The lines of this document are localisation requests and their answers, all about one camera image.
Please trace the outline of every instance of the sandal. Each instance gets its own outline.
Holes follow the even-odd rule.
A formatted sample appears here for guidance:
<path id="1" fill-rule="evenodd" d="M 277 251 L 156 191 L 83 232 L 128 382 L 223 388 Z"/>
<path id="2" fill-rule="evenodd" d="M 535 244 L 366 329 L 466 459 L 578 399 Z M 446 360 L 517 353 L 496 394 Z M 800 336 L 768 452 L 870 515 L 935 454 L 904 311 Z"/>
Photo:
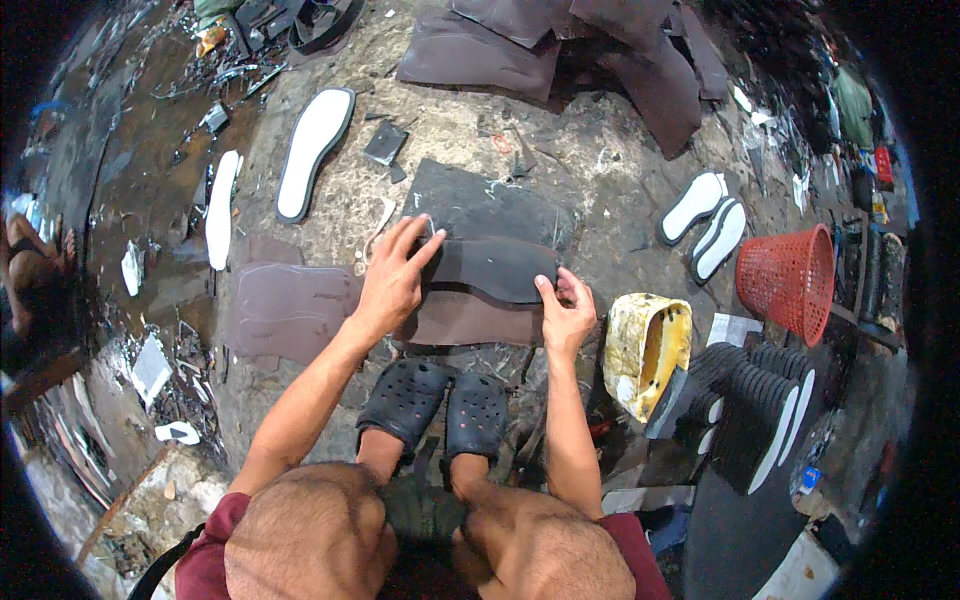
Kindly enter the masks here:
<path id="1" fill-rule="evenodd" d="M 437 365 L 398 360 L 380 374 L 357 419 L 360 435 L 371 427 L 403 441 L 403 455 L 411 457 L 440 403 L 449 377 Z M 357 448 L 360 436 L 357 436 Z"/>
<path id="2" fill-rule="evenodd" d="M 446 458 L 479 454 L 493 460 L 507 422 L 507 394 L 499 384 L 468 373 L 457 377 L 446 404 Z"/>

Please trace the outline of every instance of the white and black insole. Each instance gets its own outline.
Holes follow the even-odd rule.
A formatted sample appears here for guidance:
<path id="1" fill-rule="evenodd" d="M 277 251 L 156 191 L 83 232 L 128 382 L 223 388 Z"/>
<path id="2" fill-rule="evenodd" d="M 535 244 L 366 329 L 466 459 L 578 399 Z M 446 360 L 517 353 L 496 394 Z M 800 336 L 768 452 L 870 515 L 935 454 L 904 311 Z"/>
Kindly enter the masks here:
<path id="1" fill-rule="evenodd" d="M 701 171 L 660 219 L 657 227 L 660 240 L 667 246 L 677 245 L 693 224 L 712 215 L 726 196 L 723 174 Z"/>
<path id="2" fill-rule="evenodd" d="M 693 279 L 704 285 L 740 243 L 747 228 L 747 211 L 736 198 L 727 198 L 710 226 L 691 248 L 687 265 Z"/>

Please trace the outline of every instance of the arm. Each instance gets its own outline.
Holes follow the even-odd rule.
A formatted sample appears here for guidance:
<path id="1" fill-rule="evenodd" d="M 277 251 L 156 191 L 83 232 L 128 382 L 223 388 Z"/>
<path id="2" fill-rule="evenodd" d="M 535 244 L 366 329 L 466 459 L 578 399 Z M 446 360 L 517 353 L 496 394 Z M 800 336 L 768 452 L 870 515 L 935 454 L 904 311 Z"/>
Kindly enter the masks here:
<path id="1" fill-rule="evenodd" d="M 593 293 L 567 269 L 557 291 L 543 276 L 543 339 L 547 354 L 546 463 L 550 493 L 591 519 L 603 516 L 600 464 L 577 387 L 577 352 L 596 324 Z M 572 308 L 563 306 L 566 300 Z"/>
<path id="2" fill-rule="evenodd" d="M 408 261 L 426 222 L 425 215 L 404 218 L 384 235 L 373 251 L 356 312 L 267 413 L 229 492 L 253 495 L 297 467 L 317 443 L 360 361 L 420 304 L 420 269 L 445 237 L 437 231 Z"/>

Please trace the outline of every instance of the hairy leg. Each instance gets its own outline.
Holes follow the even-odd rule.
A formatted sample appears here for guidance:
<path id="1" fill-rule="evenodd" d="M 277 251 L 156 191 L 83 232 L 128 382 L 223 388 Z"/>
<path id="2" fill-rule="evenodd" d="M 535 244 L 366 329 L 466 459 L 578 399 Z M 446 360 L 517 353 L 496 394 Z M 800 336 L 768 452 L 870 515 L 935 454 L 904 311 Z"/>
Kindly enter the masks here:
<path id="1" fill-rule="evenodd" d="M 295 468 L 257 493 L 227 542 L 234 600 L 374 598 L 396 560 L 373 474 L 326 463 Z"/>
<path id="2" fill-rule="evenodd" d="M 450 467 L 454 493 L 470 507 L 454 561 L 482 597 L 634 597 L 634 576 L 610 534 L 557 498 L 496 486 L 486 463 L 461 454 Z"/>

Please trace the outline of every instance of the black insole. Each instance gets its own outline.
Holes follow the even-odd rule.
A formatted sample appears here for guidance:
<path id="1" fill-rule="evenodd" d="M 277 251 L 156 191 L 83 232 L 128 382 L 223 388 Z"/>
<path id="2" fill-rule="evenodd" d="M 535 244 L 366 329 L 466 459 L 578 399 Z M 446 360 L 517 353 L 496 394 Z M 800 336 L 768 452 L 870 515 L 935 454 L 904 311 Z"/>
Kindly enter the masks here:
<path id="1" fill-rule="evenodd" d="M 444 241 L 423 269 L 422 280 L 428 288 L 445 289 L 444 284 L 462 284 L 497 300 L 529 304 L 542 301 L 534 285 L 537 275 L 544 275 L 556 284 L 557 258 L 553 251 L 514 239 L 493 237 Z"/>

